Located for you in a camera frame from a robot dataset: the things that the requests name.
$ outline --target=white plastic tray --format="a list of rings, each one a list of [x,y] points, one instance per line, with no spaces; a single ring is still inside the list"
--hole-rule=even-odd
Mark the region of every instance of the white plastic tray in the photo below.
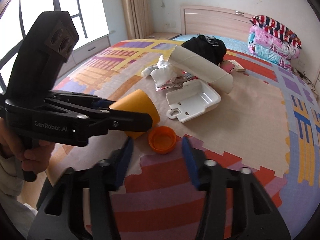
[[[183,83],[181,89],[167,93],[166,98],[171,108],[167,117],[178,118],[180,122],[211,111],[221,101],[220,95],[201,79]]]

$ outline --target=folded blanket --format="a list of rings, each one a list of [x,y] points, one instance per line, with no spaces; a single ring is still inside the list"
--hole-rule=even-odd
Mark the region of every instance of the folded blanket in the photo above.
[[[281,41],[287,41],[298,49],[301,49],[301,41],[298,36],[280,22],[264,15],[256,15],[252,17],[250,21],[253,25],[259,26],[261,29],[279,38]]]
[[[281,57],[278,53],[272,51],[271,49],[267,49],[264,46],[257,44],[254,41],[254,38],[255,32],[250,31],[248,38],[248,48],[250,53],[292,72],[290,61],[286,60],[284,57]]]
[[[250,32],[255,33],[253,41],[256,44],[271,49],[287,60],[298,58],[300,55],[300,49],[286,41],[281,41],[279,38],[267,33],[257,25],[252,26]]]

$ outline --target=nightstand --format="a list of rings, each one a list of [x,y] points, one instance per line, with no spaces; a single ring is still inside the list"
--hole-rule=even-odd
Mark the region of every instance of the nightstand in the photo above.
[[[173,39],[179,37],[180,35],[181,35],[180,33],[152,33],[147,37],[147,39],[173,40]]]

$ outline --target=light blue bed sheet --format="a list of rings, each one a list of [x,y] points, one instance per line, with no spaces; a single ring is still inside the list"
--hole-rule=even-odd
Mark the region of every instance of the light blue bed sheet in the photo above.
[[[173,39],[174,41],[188,41],[193,37],[198,37],[197,34],[190,34],[190,35],[182,35],[178,38]],[[226,38],[226,37],[220,37],[220,36],[214,36],[215,38],[222,40],[224,42],[224,44],[226,45],[227,49],[232,49],[235,51],[239,51],[242,52],[244,54],[248,54],[250,56],[254,56],[249,52],[248,49],[248,44],[247,42],[244,41],[238,41],[235,39],[231,39],[231,38]]]

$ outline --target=beige curtain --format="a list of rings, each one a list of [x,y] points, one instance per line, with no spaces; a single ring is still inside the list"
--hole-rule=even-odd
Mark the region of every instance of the beige curtain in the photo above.
[[[146,39],[153,33],[149,0],[122,0],[129,39]]]

